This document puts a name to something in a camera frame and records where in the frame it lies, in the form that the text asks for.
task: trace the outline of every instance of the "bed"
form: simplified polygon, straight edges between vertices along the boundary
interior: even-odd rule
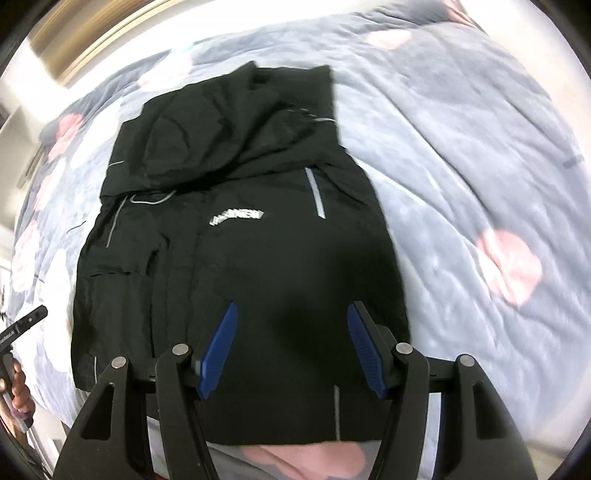
[[[16,319],[39,303],[50,312],[15,345],[35,400],[71,425],[86,399],[69,358],[76,263],[121,123],[150,98],[250,60],[329,64],[341,143],[371,179],[398,252],[413,344],[477,357],[524,437],[544,432],[590,364],[591,211],[580,147],[540,85],[455,0],[192,40],[123,67],[42,132],[47,160],[16,228],[8,312]],[[433,398],[422,478],[433,470],[437,408]],[[366,476],[377,442],[358,448],[363,465],[326,476]],[[247,459],[272,472],[282,458],[216,452],[228,469]]]

